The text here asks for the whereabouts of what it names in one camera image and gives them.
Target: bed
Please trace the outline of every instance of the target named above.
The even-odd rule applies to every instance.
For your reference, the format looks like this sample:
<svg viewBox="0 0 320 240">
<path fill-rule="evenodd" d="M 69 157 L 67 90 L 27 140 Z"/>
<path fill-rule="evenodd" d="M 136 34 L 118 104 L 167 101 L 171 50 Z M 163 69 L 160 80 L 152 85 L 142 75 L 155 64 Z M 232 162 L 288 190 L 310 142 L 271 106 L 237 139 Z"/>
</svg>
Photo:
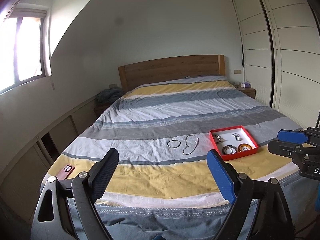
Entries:
<svg viewBox="0 0 320 240">
<path fill-rule="evenodd" d="M 230 205 L 224 200 L 206 165 L 212 149 L 209 131 L 243 125 L 259 145 L 258 153 L 229 161 L 252 179 L 277 178 L 293 221 L 304 212 L 317 182 L 302 178 L 291 159 L 272 155 L 267 143 L 280 129 L 296 130 L 288 117 L 262 106 L 236 90 L 225 77 L 223 55 L 194 55 L 150 60 L 119 67 L 126 94 L 76 138 L 44 178 L 75 166 L 69 178 L 103 158 L 110 148 L 119 164 L 103 195 L 95 203 L 115 240 L 210 239 Z M 188 135 L 190 147 L 182 153 Z M 169 140 L 181 141 L 170 148 Z M 255 201 L 241 233 L 245 239 Z M 69 206 L 81 239 L 86 239 L 74 203 Z"/>
</svg>

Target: yellow stripe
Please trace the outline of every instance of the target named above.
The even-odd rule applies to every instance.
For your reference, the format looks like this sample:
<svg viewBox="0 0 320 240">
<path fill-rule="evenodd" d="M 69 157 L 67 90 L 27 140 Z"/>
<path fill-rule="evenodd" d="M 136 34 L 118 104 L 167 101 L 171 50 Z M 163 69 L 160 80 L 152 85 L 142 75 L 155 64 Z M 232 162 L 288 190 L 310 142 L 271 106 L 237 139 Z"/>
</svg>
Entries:
<svg viewBox="0 0 320 240">
<path fill-rule="evenodd" d="M 254 155 L 228 163 L 231 163 L 237 172 L 244 172 L 251 179 L 258 179 L 290 161 L 289 158 L 270 154 L 265 145 Z M 67 163 L 76 167 L 69 178 L 74 178 L 81 171 L 89 171 L 94 164 L 86 159 L 73 159 L 61 155 L 50 168 L 49 174 L 57 175 Z M 206 161 L 203 160 L 162 166 L 119 164 L 107 191 L 169 199 L 217 192 L 218 187 Z"/>
<path fill-rule="evenodd" d="M 186 90 L 204 90 L 209 88 L 218 87 L 231 87 L 233 86 L 225 80 L 202 82 L 202 83 L 192 83 L 192 84 L 164 84 L 150 87 L 142 87 L 132 91 L 130 94 L 124 95 L 122 98 L 136 95 L 152 95 L 152 94 L 164 94 L 173 92 L 183 92 Z"/>
</svg>

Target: wooden headboard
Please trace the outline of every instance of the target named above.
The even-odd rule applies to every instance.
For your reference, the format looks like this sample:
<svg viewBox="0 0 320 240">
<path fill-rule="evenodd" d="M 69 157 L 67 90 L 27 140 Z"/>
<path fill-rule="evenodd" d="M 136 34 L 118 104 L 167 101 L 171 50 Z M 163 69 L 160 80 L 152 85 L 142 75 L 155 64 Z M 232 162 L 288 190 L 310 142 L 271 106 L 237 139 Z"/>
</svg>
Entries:
<svg viewBox="0 0 320 240">
<path fill-rule="evenodd" d="M 226 75 L 224 55 L 167 57 L 118 67 L 121 86 L 128 92 L 140 85 L 187 76 Z"/>
</svg>

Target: window pane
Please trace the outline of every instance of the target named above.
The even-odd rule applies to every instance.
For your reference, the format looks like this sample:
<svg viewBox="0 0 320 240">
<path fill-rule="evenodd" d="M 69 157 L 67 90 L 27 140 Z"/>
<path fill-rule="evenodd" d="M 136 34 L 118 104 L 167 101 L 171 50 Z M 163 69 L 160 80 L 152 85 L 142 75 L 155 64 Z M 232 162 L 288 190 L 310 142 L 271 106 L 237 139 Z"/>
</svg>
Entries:
<svg viewBox="0 0 320 240">
<path fill-rule="evenodd" d="M 20 81 L 41 74 L 40 18 L 24 17 L 18 33 L 17 55 Z"/>
<path fill-rule="evenodd" d="M 17 18 L 9 18 L 0 25 L 0 91 L 14 84 L 13 47 Z"/>
</svg>

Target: striped bedspread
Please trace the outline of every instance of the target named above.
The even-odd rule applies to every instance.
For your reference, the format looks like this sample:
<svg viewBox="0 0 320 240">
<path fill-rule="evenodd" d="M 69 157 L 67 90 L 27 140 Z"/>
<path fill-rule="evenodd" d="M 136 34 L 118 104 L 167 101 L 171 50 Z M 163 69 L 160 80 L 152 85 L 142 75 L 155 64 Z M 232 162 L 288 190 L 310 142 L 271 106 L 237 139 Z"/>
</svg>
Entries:
<svg viewBox="0 0 320 240">
<path fill-rule="evenodd" d="M 258 143 L 258 153 L 229 161 L 252 179 L 283 179 L 297 171 L 291 159 L 272 155 L 269 140 L 280 129 L 299 125 L 236 90 L 225 77 L 206 76 L 143 85 L 125 94 L 59 156 L 48 171 L 56 175 L 67 163 L 70 178 L 103 158 L 110 148 L 119 164 L 97 203 L 145 208 L 208 208 L 225 201 L 207 167 L 212 149 L 209 131 L 243 125 Z M 198 146 L 183 155 L 185 138 Z M 188 137 L 185 153 L 195 147 Z M 167 142 L 181 141 L 175 149 Z"/>
</svg>

